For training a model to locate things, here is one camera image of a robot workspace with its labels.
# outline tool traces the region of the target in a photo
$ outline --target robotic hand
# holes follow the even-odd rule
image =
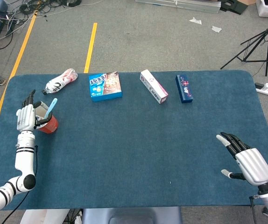
[[[35,119],[34,93],[35,90],[23,101],[22,108],[16,113],[18,117],[17,130],[21,133],[18,135],[16,145],[15,168],[20,170],[22,175],[11,178],[4,186],[0,187],[0,209],[8,205],[15,195],[28,192],[35,187],[33,157],[37,146],[32,132],[37,126],[47,123],[51,119],[52,113],[47,119],[40,121]]]
[[[223,169],[221,172],[231,179],[247,180],[251,185],[257,186],[258,197],[268,209],[268,164],[256,148],[243,143],[237,136],[224,132],[216,138],[227,148],[236,160],[242,173],[232,173]]]

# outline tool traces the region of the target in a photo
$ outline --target gray floor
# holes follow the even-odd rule
[[[96,0],[82,0],[82,3],[93,2]],[[189,22],[193,16],[201,19],[202,25]],[[16,75],[61,73],[70,67],[82,73],[94,22],[98,28],[89,72],[146,68],[151,71],[218,70],[242,49],[239,45],[242,41],[268,27],[268,18],[258,16],[256,5],[237,15],[207,14],[134,0],[104,0],[93,6],[37,18]],[[213,32],[212,25],[221,27],[222,31]],[[14,36],[8,48],[0,50],[0,75],[4,78],[11,73],[26,31],[27,26]],[[252,59],[263,59],[266,47],[265,44],[258,48]],[[260,63],[235,60],[226,69],[246,70],[253,75],[260,66]],[[264,67],[254,81],[268,82]],[[0,87],[0,97],[3,90],[4,87]],[[268,96],[259,97],[267,117]],[[256,206],[258,223],[268,224],[260,210],[261,206]],[[187,224],[252,223],[249,207],[185,207],[182,212]],[[0,212],[0,223],[7,213]],[[23,211],[16,212],[7,223],[19,223],[22,215]]]

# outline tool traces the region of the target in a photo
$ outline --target plastic bottle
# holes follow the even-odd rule
[[[50,80],[42,93],[47,95],[48,93],[55,93],[60,91],[66,84],[73,82],[78,77],[77,72],[74,69],[68,69],[60,76]]]

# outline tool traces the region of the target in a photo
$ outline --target white toothpaste box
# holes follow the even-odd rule
[[[140,80],[155,97],[159,104],[163,103],[167,99],[168,93],[149,72],[149,70],[146,69],[140,73]]]

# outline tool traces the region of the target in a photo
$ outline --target blue food box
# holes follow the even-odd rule
[[[117,71],[88,76],[91,98],[94,102],[122,97]]]
[[[176,76],[176,85],[179,90],[182,103],[189,103],[193,100],[191,88],[186,75]]]

